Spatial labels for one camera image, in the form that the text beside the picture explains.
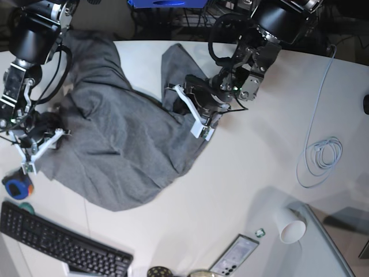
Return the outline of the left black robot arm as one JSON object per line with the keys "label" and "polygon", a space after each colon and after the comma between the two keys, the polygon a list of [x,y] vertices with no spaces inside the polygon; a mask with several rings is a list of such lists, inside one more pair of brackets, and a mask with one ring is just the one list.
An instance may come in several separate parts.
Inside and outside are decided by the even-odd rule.
{"label": "left black robot arm", "polygon": [[[204,79],[188,74],[184,94],[200,116],[210,118],[230,112],[231,102],[253,101],[266,71],[274,64],[283,44],[303,36],[315,18],[321,1],[260,1],[250,17],[228,13],[214,23],[208,51],[220,71]],[[230,57],[216,55],[213,43],[226,27],[239,33]]]}

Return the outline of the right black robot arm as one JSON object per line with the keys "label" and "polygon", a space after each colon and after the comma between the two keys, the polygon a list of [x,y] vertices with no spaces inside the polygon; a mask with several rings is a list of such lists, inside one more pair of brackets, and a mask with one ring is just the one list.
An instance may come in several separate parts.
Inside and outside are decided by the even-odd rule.
{"label": "right black robot arm", "polygon": [[[53,113],[39,113],[36,107],[49,102],[61,89],[71,68],[71,50],[63,44],[78,1],[11,1],[20,14],[14,23],[9,51],[15,60],[4,73],[1,95],[1,132],[14,135],[11,143],[23,149],[40,147],[57,129],[64,127]],[[36,99],[31,93],[42,79],[42,65],[55,53],[66,55],[63,75],[49,92]]]}

